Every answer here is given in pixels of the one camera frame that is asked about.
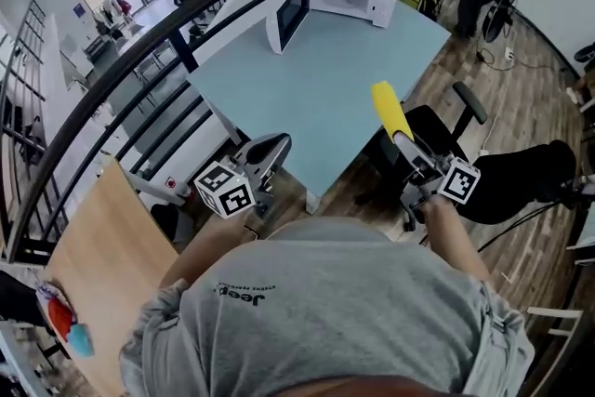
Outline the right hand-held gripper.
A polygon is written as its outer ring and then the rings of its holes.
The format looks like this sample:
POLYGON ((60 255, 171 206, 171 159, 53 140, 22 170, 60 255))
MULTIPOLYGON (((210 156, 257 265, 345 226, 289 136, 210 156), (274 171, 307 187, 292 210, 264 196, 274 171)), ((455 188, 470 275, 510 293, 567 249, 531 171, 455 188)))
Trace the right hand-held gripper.
POLYGON ((453 153, 427 155, 402 131, 396 132, 392 140, 413 168, 401 196, 405 208, 415 211, 435 194, 462 205, 469 200, 481 177, 477 167, 453 153))

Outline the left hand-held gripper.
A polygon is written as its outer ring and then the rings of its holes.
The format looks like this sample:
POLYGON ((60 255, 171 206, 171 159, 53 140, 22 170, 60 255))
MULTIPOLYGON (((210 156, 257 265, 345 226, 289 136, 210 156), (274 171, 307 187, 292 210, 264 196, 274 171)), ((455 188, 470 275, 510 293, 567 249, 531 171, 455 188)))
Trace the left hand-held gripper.
POLYGON ((271 177, 292 147, 287 133, 248 141, 235 155, 209 165, 194 181, 205 205, 228 219, 246 210, 264 218, 272 205, 271 177))

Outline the yellow corn cob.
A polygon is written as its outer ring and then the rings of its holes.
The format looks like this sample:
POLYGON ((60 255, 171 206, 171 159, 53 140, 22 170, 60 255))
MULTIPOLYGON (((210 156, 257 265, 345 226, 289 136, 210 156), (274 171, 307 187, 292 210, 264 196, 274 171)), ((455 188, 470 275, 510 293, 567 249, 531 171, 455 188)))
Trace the yellow corn cob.
POLYGON ((401 102, 387 81, 372 85, 372 98, 378 118, 390 139, 397 133, 403 133, 414 140, 412 130, 405 118, 401 102))

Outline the person's right forearm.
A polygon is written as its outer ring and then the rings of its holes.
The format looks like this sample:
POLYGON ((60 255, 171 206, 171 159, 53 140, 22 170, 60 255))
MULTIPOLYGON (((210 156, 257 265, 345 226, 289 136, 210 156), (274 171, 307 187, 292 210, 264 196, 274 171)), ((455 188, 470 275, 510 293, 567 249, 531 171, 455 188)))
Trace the person's right forearm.
POLYGON ((491 275, 466 232, 455 206, 440 194, 421 207, 431 250, 451 267, 478 281, 491 283, 491 275))

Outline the person's left forearm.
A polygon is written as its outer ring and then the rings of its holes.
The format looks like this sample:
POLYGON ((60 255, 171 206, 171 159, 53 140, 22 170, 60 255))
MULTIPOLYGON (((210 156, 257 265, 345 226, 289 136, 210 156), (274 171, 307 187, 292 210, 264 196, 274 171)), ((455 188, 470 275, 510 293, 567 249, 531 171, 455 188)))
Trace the person's left forearm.
POLYGON ((159 288, 179 280, 192 285, 227 253, 260 237, 263 227, 263 221, 250 210, 228 219, 212 216, 165 273, 159 288))

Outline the black office chair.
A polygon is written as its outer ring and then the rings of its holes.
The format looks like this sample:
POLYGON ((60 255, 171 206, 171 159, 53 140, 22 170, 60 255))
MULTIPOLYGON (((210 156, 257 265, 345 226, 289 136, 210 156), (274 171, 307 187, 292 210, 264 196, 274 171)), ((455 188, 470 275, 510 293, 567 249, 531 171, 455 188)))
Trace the black office chair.
MULTIPOLYGON (((464 83, 454 83, 453 89, 464 104, 454 129, 448 129, 427 105, 403 112, 414 135, 413 142, 423 152, 427 155, 453 153, 480 170, 479 183, 469 200, 464 205, 453 201, 460 216, 475 223, 496 225, 513 218, 533 202, 539 202, 544 208, 557 204, 572 206, 576 202, 586 182, 575 176, 575 154, 563 141, 554 140, 519 152, 487 154, 469 160, 458 141, 471 120, 484 124, 487 112, 464 83)), ((424 221, 422 206, 410 211, 401 202, 413 168, 384 127, 364 151, 383 178, 378 191, 398 196, 405 213, 403 227, 408 232, 414 231, 424 221)))

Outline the black curved railing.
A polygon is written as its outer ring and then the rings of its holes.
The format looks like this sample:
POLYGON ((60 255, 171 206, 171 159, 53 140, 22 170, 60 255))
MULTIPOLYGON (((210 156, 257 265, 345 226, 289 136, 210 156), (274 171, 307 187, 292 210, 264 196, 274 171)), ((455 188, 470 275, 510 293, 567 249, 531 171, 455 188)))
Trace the black curved railing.
POLYGON ((6 200, 0 193, 0 223, 5 240, 2 251, 4 262, 16 262, 27 267, 46 266, 63 234, 59 221, 70 216, 67 204, 75 187, 116 129, 178 66, 184 66, 189 73, 194 72, 198 64, 193 54, 199 47, 267 0, 251 0, 206 33, 185 41, 179 31, 180 27, 220 1, 222 0, 188 0, 151 27, 75 103, 70 114, 58 121, 59 128, 52 140, 39 149, 41 159, 36 172, 28 181, 26 190, 17 195, 19 208, 14 218, 8 217, 6 200), (90 125, 99 107, 165 41, 171 43, 177 54, 176 58, 140 88, 122 111, 101 129, 89 148, 76 147, 75 142, 85 136, 84 129, 90 125))

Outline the person's grey T-shirt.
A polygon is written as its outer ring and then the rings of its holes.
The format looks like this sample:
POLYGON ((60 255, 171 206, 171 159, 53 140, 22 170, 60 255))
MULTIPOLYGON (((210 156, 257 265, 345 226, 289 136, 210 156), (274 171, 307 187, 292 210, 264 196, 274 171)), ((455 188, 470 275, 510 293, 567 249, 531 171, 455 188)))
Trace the person's grey T-shirt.
POLYGON ((534 358, 490 285, 360 222, 311 218, 161 289, 120 351, 132 397, 265 397, 335 377, 409 377, 516 397, 534 358))

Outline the light wooden table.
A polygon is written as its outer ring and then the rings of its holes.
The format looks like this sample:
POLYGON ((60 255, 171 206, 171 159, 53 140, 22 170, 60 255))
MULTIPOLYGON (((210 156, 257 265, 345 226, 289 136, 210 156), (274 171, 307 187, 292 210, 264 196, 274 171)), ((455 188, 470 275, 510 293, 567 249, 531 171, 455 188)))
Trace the light wooden table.
POLYGON ((124 394, 119 351, 177 256, 122 167, 111 161, 45 268, 88 329, 94 354, 73 361, 101 397, 124 394))

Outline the red plastic bag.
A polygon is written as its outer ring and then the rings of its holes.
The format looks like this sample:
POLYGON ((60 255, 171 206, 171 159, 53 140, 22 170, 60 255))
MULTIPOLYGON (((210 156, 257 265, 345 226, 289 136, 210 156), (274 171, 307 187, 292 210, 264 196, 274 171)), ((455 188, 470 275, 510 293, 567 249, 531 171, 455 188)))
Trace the red plastic bag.
POLYGON ((50 322, 58 331, 58 334, 66 340, 72 326, 76 324, 72 310, 56 297, 50 298, 46 307, 50 322))

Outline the blue plastic bag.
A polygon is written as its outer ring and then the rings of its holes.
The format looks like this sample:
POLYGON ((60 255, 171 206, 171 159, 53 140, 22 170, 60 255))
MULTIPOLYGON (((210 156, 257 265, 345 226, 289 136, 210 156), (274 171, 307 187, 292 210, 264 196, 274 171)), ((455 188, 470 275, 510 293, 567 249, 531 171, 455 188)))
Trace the blue plastic bag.
POLYGON ((71 324, 66 342, 81 357, 88 358, 94 355, 93 344, 84 324, 71 324))

